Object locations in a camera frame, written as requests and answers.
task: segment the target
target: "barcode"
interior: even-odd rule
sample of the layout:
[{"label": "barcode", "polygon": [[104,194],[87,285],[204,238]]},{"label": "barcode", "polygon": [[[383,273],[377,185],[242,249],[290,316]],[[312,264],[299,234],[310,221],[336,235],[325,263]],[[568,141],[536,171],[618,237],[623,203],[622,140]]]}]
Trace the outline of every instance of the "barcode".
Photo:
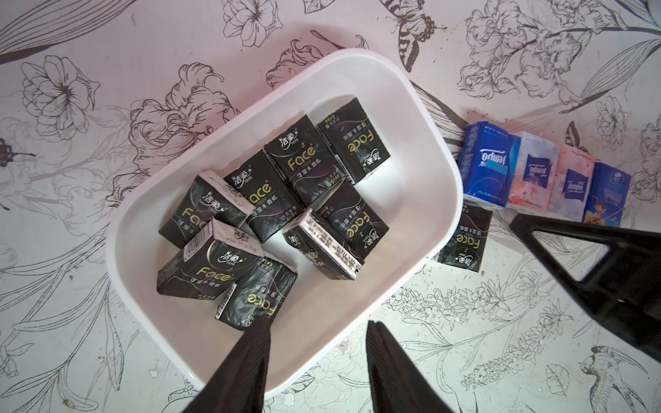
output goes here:
[{"label": "barcode", "polygon": [[344,248],[339,248],[335,249],[335,254],[337,254],[338,257],[342,260],[343,263],[345,263],[349,268],[352,270],[354,269],[356,261],[353,259],[352,256],[349,255],[346,249]]},{"label": "barcode", "polygon": [[349,170],[344,166],[344,162],[342,162],[342,159],[340,159],[339,155],[335,154],[335,160],[337,161],[338,164],[340,164],[340,168],[344,171],[344,175],[349,179],[349,182],[351,182],[351,185],[355,185],[356,182],[354,181],[354,178],[351,176],[349,173]]},{"label": "barcode", "polygon": [[232,298],[232,294],[234,294],[234,290],[237,288],[237,283],[232,283],[232,285],[229,286],[229,288],[223,292],[224,296],[223,301],[220,302],[220,305],[218,305],[218,311],[215,312],[215,319],[220,320],[220,316],[223,314],[223,311],[225,310],[225,307],[227,306],[227,303],[229,302],[229,299]]},{"label": "barcode", "polygon": [[319,245],[328,255],[337,261],[338,265],[352,279],[356,279],[356,274],[362,267],[360,263],[347,252],[340,243],[338,243],[328,232],[323,229],[312,217],[308,217],[301,222],[301,227],[307,229],[309,234],[319,242]]},{"label": "barcode", "polygon": [[202,245],[214,234],[213,221],[210,221],[202,230],[193,237],[184,247],[184,262],[190,260]]}]

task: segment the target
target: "face logo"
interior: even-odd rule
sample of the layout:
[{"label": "face logo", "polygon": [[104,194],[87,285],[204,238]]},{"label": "face logo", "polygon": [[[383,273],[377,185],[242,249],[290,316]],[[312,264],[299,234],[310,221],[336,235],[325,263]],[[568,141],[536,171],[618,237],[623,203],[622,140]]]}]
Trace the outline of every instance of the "face logo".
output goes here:
[{"label": "face logo", "polygon": [[251,177],[251,172],[252,168],[248,168],[248,170],[242,170],[238,175],[232,176],[232,181],[234,181],[234,186],[237,188],[241,188],[246,182],[249,180],[253,179]]},{"label": "face logo", "polygon": [[286,136],[281,136],[278,138],[280,141],[280,146],[282,146],[282,149],[285,151],[292,146],[292,143],[296,143],[298,140],[296,137],[298,136],[298,131],[294,130],[294,132],[287,133]]}]

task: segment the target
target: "white plastic tray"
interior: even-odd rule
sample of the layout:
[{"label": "white plastic tray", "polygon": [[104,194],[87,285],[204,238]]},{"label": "white plastic tray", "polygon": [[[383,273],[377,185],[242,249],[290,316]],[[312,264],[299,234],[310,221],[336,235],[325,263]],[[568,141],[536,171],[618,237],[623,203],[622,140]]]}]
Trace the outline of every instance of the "white plastic tray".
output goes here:
[{"label": "white plastic tray", "polygon": [[226,176],[302,114],[313,122],[357,96],[391,158],[356,188],[390,226],[356,281],[329,280],[284,242],[264,245],[298,268],[272,325],[266,396],[284,390],[419,270],[451,237],[461,211],[455,161],[404,74],[373,52],[324,57],[138,186],[111,217],[106,259],[115,290],[197,386],[241,332],[214,319],[216,302],[165,297],[157,270],[176,248],[158,234],[204,169]]}]

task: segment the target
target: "leaf drawing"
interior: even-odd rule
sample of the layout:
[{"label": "leaf drawing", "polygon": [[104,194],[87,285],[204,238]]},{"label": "leaf drawing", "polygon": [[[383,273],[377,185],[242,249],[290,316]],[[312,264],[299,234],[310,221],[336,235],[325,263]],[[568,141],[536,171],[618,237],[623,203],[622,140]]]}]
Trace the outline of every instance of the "leaf drawing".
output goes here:
[{"label": "leaf drawing", "polygon": [[298,393],[299,391],[303,391],[305,390],[306,387],[312,384],[314,380],[315,378],[312,375],[310,375],[310,373],[306,372],[304,375],[302,375],[296,381],[294,381],[292,385],[289,386],[287,389],[285,389],[282,393],[293,394],[293,393]]},{"label": "leaf drawing", "polygon": [[124,353],[122,352],[122,343],[120,336],[117,334],[112,317],[110,315],[110,303],[108,302],[108,289],[106,287],[105,306],[104,311],[106,315],[106,359],[108,371],[110,372],[110,382],[115,390],[120,389],[120,381],[122,381],[122,372],[124,371]]},{"label": "leaf drawing", "polygon": [[661,40],[651,39],[635,44],[621,52],[599,69],[588,81],[580,95],[582,102],[560,113],[572,112],[593,100],[599,99],[612,88],[626,82],[640,69],[645,60],[659,48],[661,48]]},{"label": "leaf drawing", "polygon": [[412,350],[414,352],[429,352],[433,350],[438,350],[443,347],[447,347],[445,345],[439,345],[435,343],[425,343],[421,341],[404,341],[404,342],[399,342],[399,345],[402,348],[405,348],[407,350]]},{"label": "leaf drawing", "polygon": [[17,357],[20,356],[21,354],[25,353],[32,347],[34,343],[28,343],[28,344],[23,344],[21,347],[13,349],[13,350],[7,350],[7,355],[11,357]]},{"label": "leaf drawing", "polygon": [[134,1],[47,0],[0,30],[0,64],[89,33],[119,16]]},{"label": "leaf drawing", "polygon": [[48,408],[44,409],[44,407],[46,406],[50,407],[50,404],[48,402],[51,400],[51,396],[53,394],[53,386],[55,385],[55,380],[56,380],[55,376],[48,379],[46,385],[42,387],[41,390],[39,390],[39,393],[37,393],[36,396],[32,397],[21,407],[14,410],[13,413],[28,413],[39,402],[41,402],[41,405],[39,407],[39,413],[41,412],[48,413]]},{"label": "leaf drawing", "polygon": [[443,337],[443,334],[441,334],[440,331],[430,322],[426,322],[425,320],[419,320],[419,319],[402,319],[403,322],[407,324],[422,324],[424,325],[430,333],[442,344],[449,346],[450,342],[446,340],[445,337]]},{"label": "leaf drawing", "polygon": [[54,330],[55,328],[65,326],[87,312],[97,300],[99,294],[105,290],[109,283],[110,279],[107,276],[102,277],[97,284],[92,287],[92,290],[87,297],[74,308],[64,311],[56,316],[48,317],[47,319],[19,322],[14,324],[13,328],[14,330],[19,331],[38,332]]},{"label": "leaf drawing", "polygon": [[547,365],[546,384],[551,393],[566,397],[569,388],[569,372],[559,364]]},{"label": "leaf drawing", "polygon": [[574,333],[574,335],[572,336],[572,338],[581,337],[581,336],[582,336],[583,334],[585,334],[585,333],[590,329],[590,327],[592,327],[593,325],[594,325],[594,320],[589,320],[587,323],[585,323],[585,325],[584,325],[583,327],[579,328],[578,331]]},{"label": "leaf drawing", "polygon": [[454,390],[448,385],[446,374],[443,371],[443,364],[446,362],[446,357],[450,353],[450,350],[451,348],[444,350],[438,358],[438,362],[436,363],[436,382],[438,383],[438,386],[441,388],[441,390],[443,390],[445,393],[454,393]]},{"label": "leaf drawing", "polygon": [[68,369],[69,364],[67,363],[58,373],[58,392],[59,396],[62,397],[62,403],[68,408],[78,410],[80,412],[90,412],[91,410],[96,410],[98,407],[97,402],[89,400],[85,397],[81,397],[71,391],[69,384],[67,383]]},{"label": "leaf drawing", "polygon": [[314,13],[315,11],[320,11],[330,6],[335,0],[303,0],[305,5],[305,14]]},{"label": "leaf drawing", "polygon": [[652,410],[650,413],[661,413],[661,383],[656,385],[654,398],[652,399]]},{"label": "leaf drawing", "polygon": [[468,122],[434,95],[413,82],[411,84],[420,96],[420,99],[422,99],[424,107],[429,111],[429,115],[431,115],[436,127],[441,131],[443,140],[450,146],[450,151],[453,155],[456,153],[458,156],[463,146],[463,135]]},{"label": "leaf drawing", "polygon": [[62,366],[57,366],[56,368],[49,370],[45,373],[41,373],[39,375],[30,377],[29,379],[25,379],[21,382],[18,382],[12,387],[9,387],[9,389],[7,389],[0,397],[13,396],[14,394],[19,394],[26,390],[30,390],[33,387],[40,386],[46,383],[47,381],[49,381],[50,379],[53,379],[55,375],[58,374],[58,371],[61,367]]},{"label": "leaf drawing", "polygon": [[471,364],[473,364],[473,360],[475,360],[475,356],[477,356],[477,350],[479,350],[480,345],[482,345],[482,342],[485,340],[485,337],[486,336],[483,336],[481,339],[477,340],[477,343],[475,343],[475,345],[473,346],[473,351],[471,352],[471,355],[469,355],[468,358],[466,359],[466,364],[464,364],[463,367],[461,368],[462,371],[466,370],[468,367],[471,366]]},{"label": "leaf drawing", "polygon": [[656,26],[656,22],[652,19],[650,11],[647,9],[647,4],[644,0],[615,0],[622,7],[627,9],[631,14],[645,20],[649,24]]},{"label": "leaf drawing", "polygon": [[351,387],[369,387],[369,381],[352,380],[341,375],[337,375],[337,377],[340,377],[340,380],[342,380],[345,385]]}]

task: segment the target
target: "butterfly drawing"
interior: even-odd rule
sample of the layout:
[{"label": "butterfly drawing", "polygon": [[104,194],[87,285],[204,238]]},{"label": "butterfly drawing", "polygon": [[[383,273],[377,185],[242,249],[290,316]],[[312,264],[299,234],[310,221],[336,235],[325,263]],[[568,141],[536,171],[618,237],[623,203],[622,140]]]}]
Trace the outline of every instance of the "butterfly drawing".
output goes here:
[{"label": "butterfly drawing", "polygon": [[585,147],[580,145],[580,136],[578,135],[574,121],[569,122],[569,126],[567,126],[567,133],[564,135],[564,142],[569,146],[577,148],[579,151],[583,151],[588,154],[590,153]]},{"label": "butterfly drawing", "polygon": [[434,21],[422,12],[424,0],[379,0],[395,16],[399,26],[399,59],[410,72],[420,53],[418,42],[432,37],[438,28]]}]

